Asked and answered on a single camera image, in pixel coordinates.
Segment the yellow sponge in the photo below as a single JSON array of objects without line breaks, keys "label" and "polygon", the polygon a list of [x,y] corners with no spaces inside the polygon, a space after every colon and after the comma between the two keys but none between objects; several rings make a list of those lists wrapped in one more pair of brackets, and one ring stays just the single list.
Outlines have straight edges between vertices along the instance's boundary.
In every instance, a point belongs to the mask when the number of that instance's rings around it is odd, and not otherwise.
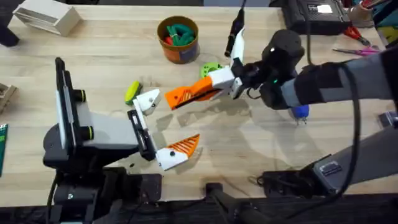
[{"label": "yellow sponge", "polygon": [[134,81],[129,89],[127,90],[126,94],[124,95],[124,102],[131,106],[132,105],[132,100],[136,98],[137,95],[139,95],[140,91],[142,89],[142,85],[139,83],[139,81]]}]

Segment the green book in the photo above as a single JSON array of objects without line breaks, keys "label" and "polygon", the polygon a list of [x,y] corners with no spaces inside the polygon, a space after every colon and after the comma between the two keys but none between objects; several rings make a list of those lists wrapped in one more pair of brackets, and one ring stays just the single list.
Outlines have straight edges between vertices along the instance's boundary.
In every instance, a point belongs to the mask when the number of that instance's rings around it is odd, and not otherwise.
[{"label": "green book", "polygon": [[4,164],[4,155],[6,152],[8,124],[0,125],[0,177],[2,175],[2,165]]}]

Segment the scissors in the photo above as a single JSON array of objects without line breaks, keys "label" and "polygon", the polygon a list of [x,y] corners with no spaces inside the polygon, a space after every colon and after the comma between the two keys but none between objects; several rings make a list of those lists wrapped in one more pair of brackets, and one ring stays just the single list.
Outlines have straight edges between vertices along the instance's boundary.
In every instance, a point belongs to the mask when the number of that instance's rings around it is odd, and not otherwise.
[{"label": "scissors", "polygon": [[372,54],[377,54],[380,52],[379,48],[375,45],[366,47],[362,50],[350,50],[350,49],[333,49],[334,51],[337,52],[343,52],[347,54],[355,54],[355,55],[360,55],[360,56],[367,56],[367,55],[372,55]]},{"label": "scissors", "polygon": [[347,35],[348,37],[351,37],[352,39],[360,41],[363,45],[365,46],[370,46],[371,42],[368,41],[368,39],[364,38],[359,30],[353,26],[347,28],[344,31],[344,35]]}]

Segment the green gear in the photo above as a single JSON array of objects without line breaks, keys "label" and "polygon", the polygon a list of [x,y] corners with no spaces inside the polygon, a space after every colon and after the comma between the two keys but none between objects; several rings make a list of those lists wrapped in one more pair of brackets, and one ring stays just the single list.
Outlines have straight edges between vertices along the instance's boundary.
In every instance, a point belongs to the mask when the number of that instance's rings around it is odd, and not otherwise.
[{"label": "green gear", "polygon": [[200,78],[205,78],[208,76],[209,72],[218,70],[223,68],[222,65],[220,65],[219,63],[216,62],[209,62],[204,64],[201,69],[200,69]]}]

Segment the red scissors handle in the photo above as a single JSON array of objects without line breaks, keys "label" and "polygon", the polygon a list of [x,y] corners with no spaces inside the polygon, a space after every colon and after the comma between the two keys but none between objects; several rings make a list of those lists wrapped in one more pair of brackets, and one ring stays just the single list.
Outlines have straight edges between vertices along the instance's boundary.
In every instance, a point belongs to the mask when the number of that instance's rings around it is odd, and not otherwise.
[{"label": "red scissors handle", "polygon": [[347,35],[348,37],[351,37],[352,39],[356,39],[360,41],[363,45],[365,46],[370,46],[371,43],[367,39],[365,39],[359,30],[355,27],[349,27],[344,31],[344,34]]}]

